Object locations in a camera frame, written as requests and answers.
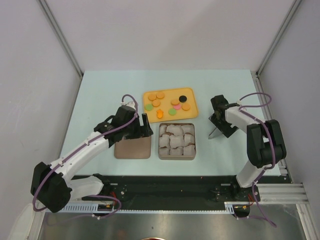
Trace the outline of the metal tongs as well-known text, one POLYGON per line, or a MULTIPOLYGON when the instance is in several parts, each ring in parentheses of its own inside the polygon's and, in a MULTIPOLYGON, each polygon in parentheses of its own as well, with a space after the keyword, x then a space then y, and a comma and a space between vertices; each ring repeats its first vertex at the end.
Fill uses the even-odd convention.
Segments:
POLYGON ((216 137, 218 137, 220 135, 221 135, 220 130, 215 126, 213 128, 212 132, 209 134, 208 139, 212 140, 212 139, 214 139, 214 138, 216 138, 216 137))

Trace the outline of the black sandwich cookie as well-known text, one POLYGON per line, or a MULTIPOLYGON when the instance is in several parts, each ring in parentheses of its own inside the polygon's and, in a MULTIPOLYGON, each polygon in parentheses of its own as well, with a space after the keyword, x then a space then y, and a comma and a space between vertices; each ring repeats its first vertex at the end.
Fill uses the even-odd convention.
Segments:
POLYGON ((178 100, 179 100, 179 102, 180 103, 185 103, 186 101, 187 101, 187 97, 185 96, 185 95, 181 95, 179 98, 178 98, 178 100))

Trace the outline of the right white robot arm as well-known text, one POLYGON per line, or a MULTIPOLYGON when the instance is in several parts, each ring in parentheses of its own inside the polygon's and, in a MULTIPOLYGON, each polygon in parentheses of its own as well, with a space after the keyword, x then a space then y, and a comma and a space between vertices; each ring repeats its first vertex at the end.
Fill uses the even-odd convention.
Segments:
POLYGON ((214 125, 208 136, 210 140, 220 135, 229 138, 238 130, 246 134, 248 161, 230 185, 230 194, 237 201, 247 197, 249 189, 255 189, 255 184, 264 173, 287 156, 280 123, 275 119, 264 120, 248 112, 250 108, 266 107, 271 101, 271 96, 262 92, 249 93, 234 103, 228 102, 223 95, 216 95, 210 100, 213 114, 209 120, 214 125), (242 100, 253 95, 266 96, 268 101, 261 105, 242 104, 242 100))

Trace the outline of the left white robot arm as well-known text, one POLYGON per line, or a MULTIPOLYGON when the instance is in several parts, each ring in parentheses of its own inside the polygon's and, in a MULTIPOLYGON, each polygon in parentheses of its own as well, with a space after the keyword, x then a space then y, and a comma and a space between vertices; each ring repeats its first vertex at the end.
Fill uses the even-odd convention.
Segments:
POLYGON ((74 179, 76 173, 100 153, 121 140, 147 138, 153 135, 148 115, 138 114, 135 106, 121 105, 116 114, 100 122, 76 149, 46 164, 40 162, 33 171, 30 192, 44 209, 57 213, 71 200, 110 196, 110 181, 99 173, 74 179))

